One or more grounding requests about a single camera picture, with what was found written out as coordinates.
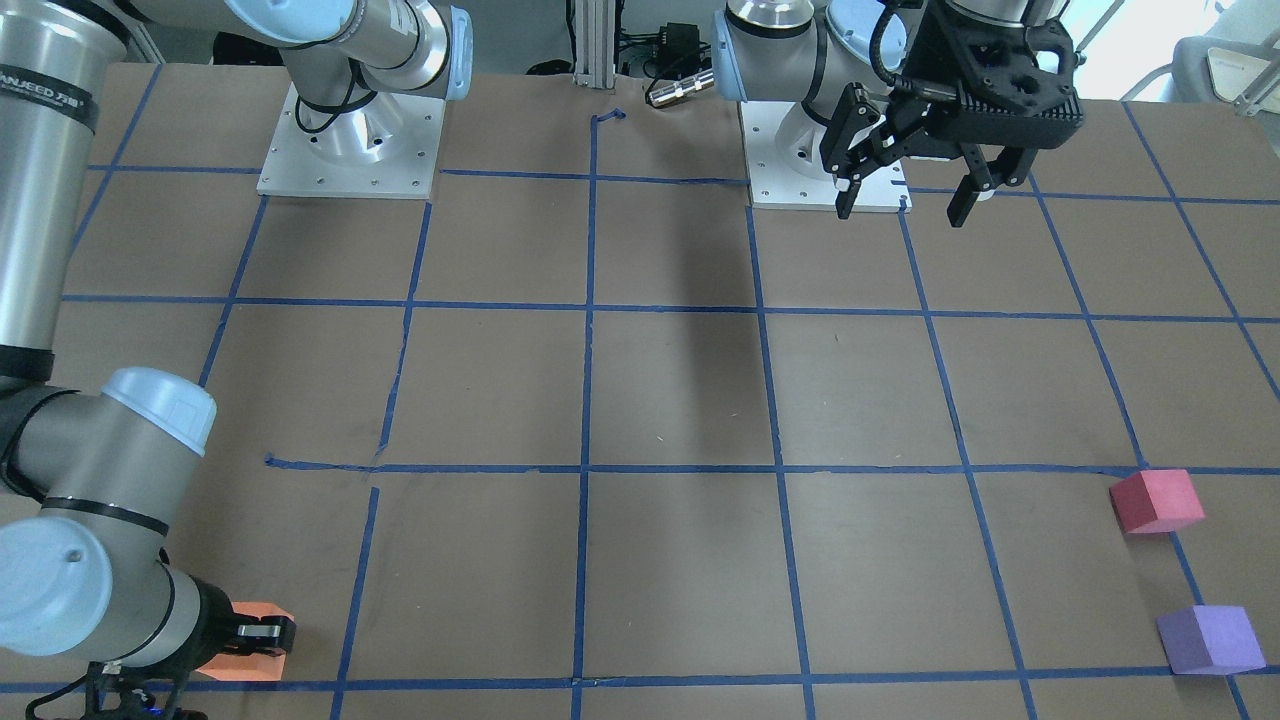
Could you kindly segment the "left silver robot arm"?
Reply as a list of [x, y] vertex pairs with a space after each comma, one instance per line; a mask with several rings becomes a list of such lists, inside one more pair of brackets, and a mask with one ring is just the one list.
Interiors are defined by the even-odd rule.
[[961, 159], [959, 228], [1085, 113], [1064, 1], [728, 1], [712, 67], [731, 101], [791, 102], [818, 128], [803, 160], [847, 219], [874, 173], [904, 158]]

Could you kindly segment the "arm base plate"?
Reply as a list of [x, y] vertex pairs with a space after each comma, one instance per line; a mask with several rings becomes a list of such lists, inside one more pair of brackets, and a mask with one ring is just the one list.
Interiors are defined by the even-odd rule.
[[837, 186], [820, 158], [826, 128], [797, 102], [741, 102], [739, 111], [751, 205], [833, 211]]
[[379, 94], [332, 120], [289, 88], [257, 182], [266, 196], [410, 199], [433, 193], [445, 101]]

